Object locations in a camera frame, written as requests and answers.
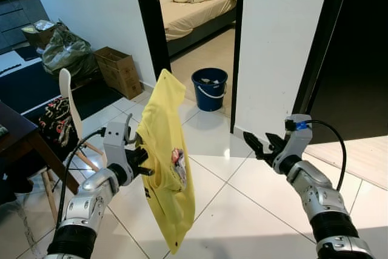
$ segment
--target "black door frame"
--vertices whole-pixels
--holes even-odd
[[[162,20],[162,11],[159,0],[139,0],[140,12],[144,24],[145,34],[150,49],[153,69],[156,79],[158,79],[162,69],[171,72],[171,63],[169,51],[167,48],[166,35]],[[236,34],[235,34],[235,53],[233,58],[233,86],[232,86],[232,111],[230,114],[230,132],[236,120],[236,101],[237,101],[237,81],[239,53],[241,43],[241,23],[243,19],[243,0],[237,1],[236,6]]]
[[[319,74],[344,0],[324,0],[292,113],[309,114],[319,89]]]

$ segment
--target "bed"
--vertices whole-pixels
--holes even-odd
[[[235,0],[161,5],[169,56],[173,56],[236,19]]]

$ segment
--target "wooden table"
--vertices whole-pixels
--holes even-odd
[[[0,101],[0,124],[8,134],[0,138],[0,157],[7,165],[35,149],[59,179],[63,180],[65,166],[39,134],[38,126]],[[67,174],[67,187],[77,193],[78,182]]]

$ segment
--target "blue bucket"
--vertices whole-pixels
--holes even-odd
[[[204,84],[202,79],[217,80],[217,84]],[[201,110],[212,112],[222,107],[228,74],[218,68],[204,68],[193,73],[196,103]]]

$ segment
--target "mattress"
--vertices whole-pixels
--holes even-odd
[[[161,5],[166,40],[179,39],[194,28],[232,10],[234,0],[210,0],[199,3],[166,2]]]

